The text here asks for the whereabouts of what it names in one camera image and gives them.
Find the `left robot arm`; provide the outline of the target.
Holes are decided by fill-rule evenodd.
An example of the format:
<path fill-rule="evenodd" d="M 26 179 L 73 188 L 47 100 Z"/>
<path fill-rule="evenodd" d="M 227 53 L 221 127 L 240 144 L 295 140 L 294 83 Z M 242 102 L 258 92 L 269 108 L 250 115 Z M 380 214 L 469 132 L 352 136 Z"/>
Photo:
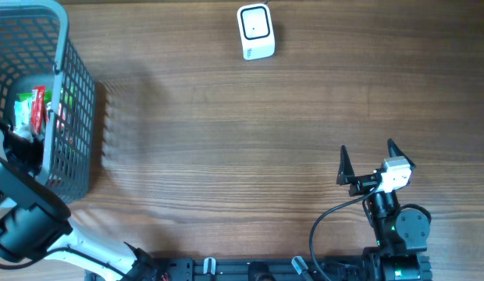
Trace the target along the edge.
<path fill-rule="evenodd" d="M 0 218 L 0 269 L 19 270 L 54 260 L 104 280 L 157 278 L 157 267 L 147 252 L 81 226 L 57 195 L 9 163 L 5 146 L 10 140 L 20 142 L 0 123 L 0 201 L 9 198 L 16 203 Z"/>

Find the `red candy bar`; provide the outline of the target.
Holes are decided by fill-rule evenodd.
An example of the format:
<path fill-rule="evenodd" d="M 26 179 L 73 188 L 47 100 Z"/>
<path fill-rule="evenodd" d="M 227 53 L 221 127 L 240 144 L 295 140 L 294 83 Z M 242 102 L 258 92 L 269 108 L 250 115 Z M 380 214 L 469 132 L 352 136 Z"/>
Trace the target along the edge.
<path fill-rule="evenodd" d="M 32 90 L 32 105 L 30 114 L 30 124 L 35 134 L 39 135 L 42 131 L 45 86 L 37 86 Z"/>

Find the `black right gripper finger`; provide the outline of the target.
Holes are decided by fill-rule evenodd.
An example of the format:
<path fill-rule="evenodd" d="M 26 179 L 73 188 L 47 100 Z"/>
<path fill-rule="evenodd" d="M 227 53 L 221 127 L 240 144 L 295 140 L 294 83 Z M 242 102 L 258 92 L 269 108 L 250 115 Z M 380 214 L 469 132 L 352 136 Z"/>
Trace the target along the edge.
<path fill-rule="evenodd" d="M 338 185 L 347 185 L 355 182 L 356 176 L 347 152 L 347 147 L 342 145 L 340 148 L 340 165 L 338 168 L 336 183 Z"/>
<path fill-rule="evenodd" d="M 410 160 L 410 158 L 408 156 L 406 156 L 406 154 L 403 153 L 401 149 L 398 148 L 398 146 L 396 145 L 396 143 L 394 142 L 394 140 L 392 138 L 387 140 L 387 147 L 388 147 L 388 153 L 389 153 L 391 158 L 393 158 L 393 157 L 405 157 L 405 159 L 407 160 L 407 162 L 409 163 L 409 165 L 412 169 L 414 169 L 416 167 L 416 164 L 414 164 L 413 161 Z"/>

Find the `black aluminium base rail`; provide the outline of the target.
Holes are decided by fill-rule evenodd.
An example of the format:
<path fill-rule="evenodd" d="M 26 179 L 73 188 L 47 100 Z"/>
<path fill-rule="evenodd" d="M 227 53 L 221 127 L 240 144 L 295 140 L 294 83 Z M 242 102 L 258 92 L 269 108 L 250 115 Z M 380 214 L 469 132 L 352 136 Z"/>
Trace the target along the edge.
<path fill-rule="evenodd" d="M 426 256 L 380 257 L 376 254 L 329 256 L 312 260 L 301 256 L 276 259 L 156 259 L 151 281 L 305 281 L 305 280 L 414 280 L 431 281 Z"/>

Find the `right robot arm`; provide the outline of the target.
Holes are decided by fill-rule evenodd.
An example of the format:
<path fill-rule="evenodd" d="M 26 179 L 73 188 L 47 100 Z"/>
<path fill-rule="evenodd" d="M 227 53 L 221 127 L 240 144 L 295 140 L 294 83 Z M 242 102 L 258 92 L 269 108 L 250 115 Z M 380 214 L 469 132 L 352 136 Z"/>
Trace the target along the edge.
<path fill-rule="evenodd" d="M 347 148 L 340 149 L 336 183 L 348 185 L 372 227 L 377 245 L 361 255 L 360 280 L 430 280 L 427 250 L 432 216 L 420 205 L 401 205 L 397 191 L 410 184 L 416 164 L 391 139 L 389 157 L 371 174 L 357 176 Z"/>

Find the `grey plastic mesh basket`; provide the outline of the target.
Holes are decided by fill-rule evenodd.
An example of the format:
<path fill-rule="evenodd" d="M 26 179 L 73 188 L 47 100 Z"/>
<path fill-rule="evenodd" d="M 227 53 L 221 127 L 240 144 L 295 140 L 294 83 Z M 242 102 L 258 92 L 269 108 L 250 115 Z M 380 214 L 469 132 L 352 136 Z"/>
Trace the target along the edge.
<path fill-rule="evenodd" d="M 94 81 L 69 39 L 61 4 L 0 1 L 0 120 L 14 123 L 15 103 L 38 86 L 46 89 L 48 120 L 32 175 L 69 204 L 88 192 Z"/>

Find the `mint green wipes pack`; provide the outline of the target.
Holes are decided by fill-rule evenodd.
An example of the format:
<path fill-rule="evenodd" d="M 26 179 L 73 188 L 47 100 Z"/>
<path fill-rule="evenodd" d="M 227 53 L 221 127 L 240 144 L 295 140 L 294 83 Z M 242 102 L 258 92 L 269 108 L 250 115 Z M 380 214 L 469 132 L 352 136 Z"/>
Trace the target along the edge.
<path fill-rule="evenodd" d="M 16 101 L 14 105 L 15 126 L 13 132 L 19 137 L 27 139 L 29 142 L 34 139 L 30 123 L 31 106 L 31 98 L 24 101 Z"/>

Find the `green snack bag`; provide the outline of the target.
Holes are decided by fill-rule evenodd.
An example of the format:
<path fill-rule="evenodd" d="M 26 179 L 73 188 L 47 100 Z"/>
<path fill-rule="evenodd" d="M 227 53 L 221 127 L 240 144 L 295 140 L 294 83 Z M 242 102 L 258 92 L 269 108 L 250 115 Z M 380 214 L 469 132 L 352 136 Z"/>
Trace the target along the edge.
<path fill-rule="evenodd" d="M 34 99 L 34 95 L 37 93 L 36 89 L 33 89 L 31 92 L 21 93 L 18 94 L 19 103 L 25 108 L 28 112 L 31 111 L 32 102 Z M 52 90 L 46 90 L 44 93 L 44 105 L 46 109 L 50 109 L 52 102 Z"/>

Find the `white barcode scanner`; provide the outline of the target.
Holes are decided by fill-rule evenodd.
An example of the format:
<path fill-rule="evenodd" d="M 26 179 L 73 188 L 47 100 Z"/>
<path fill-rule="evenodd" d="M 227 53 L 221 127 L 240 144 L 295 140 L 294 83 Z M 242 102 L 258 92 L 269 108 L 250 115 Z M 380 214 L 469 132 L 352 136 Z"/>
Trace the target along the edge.
<path fill-rule="evenodd" d="M 241 6 L 237 23 L 245 60 L 264 59 L 274 55 L 276 39 L 269 7 L 265 3 Z"/>

